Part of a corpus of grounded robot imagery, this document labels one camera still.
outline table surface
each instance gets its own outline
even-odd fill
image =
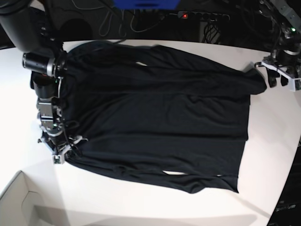
[[[69,51],[82,42],[68,42]],[[127,40],[200,55],[244,70],[268,53],[202,43]],[[197,194],[106,178],[69,164],[52,165],[50,152],[37,144],[36,95],[31,72],[17,49],[0,51],[0,191],[18,171],[30,191],[38,192],[54,225],[240,225],[266,226],[290,171],[301,135],[301,92],[278,85],[251,96],[249,140],[238,180],[240,194],[206,188]],[[260,71],[266,77],[265,69]]]

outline black shirt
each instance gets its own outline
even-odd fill
[[[88,142],[67,162],[107,177],[196,193],[237,190],[250,95],[266,89],[247,73],[173,48],[103,41],[68,54],[63,83],[68,131]],[[180,172],[170,175],[166,171]]]

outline white table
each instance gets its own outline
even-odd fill
[[[65,43],[70,50],[81,42]],[[201,43],[128,40],[160,44],[244,70],[268,53]],[[206,188],[197,194],[106,178],[69,164],[51,164],[50,152],[37,144],[36,95],[30,71],[17,49],[0,51],[0,191],[22,170],[30,191],[43,199],[54,225],[106,226],[266,226],[285,185],[301,135],[301,91],[278,85],[251,96],[249,140],[236,194]]]

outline blue object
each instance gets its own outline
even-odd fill
[[[180,0],[114,0],[120,9],[175,9]]]

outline power strip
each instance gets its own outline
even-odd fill
[[[214,21],[230,21],[230,16],[227,14],[219,14],[219,13],[207,13],[207,12],[187,12],[187,11],[179,11],[178,18],[180,19],[189,19],[189,20],[199,20],[201,22],[214,22]]]

